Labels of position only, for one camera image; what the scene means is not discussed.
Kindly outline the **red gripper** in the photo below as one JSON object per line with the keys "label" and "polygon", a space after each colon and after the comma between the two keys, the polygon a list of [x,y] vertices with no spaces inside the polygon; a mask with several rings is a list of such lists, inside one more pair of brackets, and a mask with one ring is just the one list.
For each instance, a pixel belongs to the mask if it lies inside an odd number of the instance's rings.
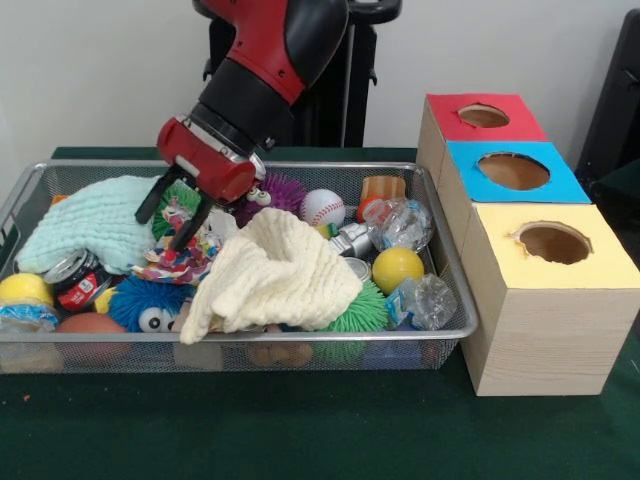
{"label": "red gripper", "polygon": [[235,153],[187,117],[170,118],[160,130],[156,147],[169,169],[136,210],[137,223],[149,222],[165,191],[178,179],[190,181],[201,192],[195,213],[171,241],[170,248],[177,253],[187,247],[215,201],[234,202],[258,186],[258,168],[249,158]]}

